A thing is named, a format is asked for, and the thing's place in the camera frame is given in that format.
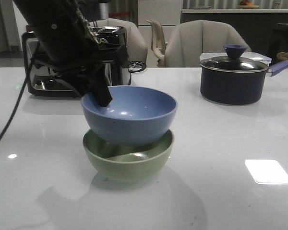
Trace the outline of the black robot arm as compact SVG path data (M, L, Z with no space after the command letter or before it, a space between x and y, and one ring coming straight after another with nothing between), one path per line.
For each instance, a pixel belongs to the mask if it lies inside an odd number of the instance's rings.
M92 94L99 106L112 101L104 66L122 66L128 58L123 44L99 38L75 0L16 0L22 16L44 48L32 64L54 71L54 79L80 97Z

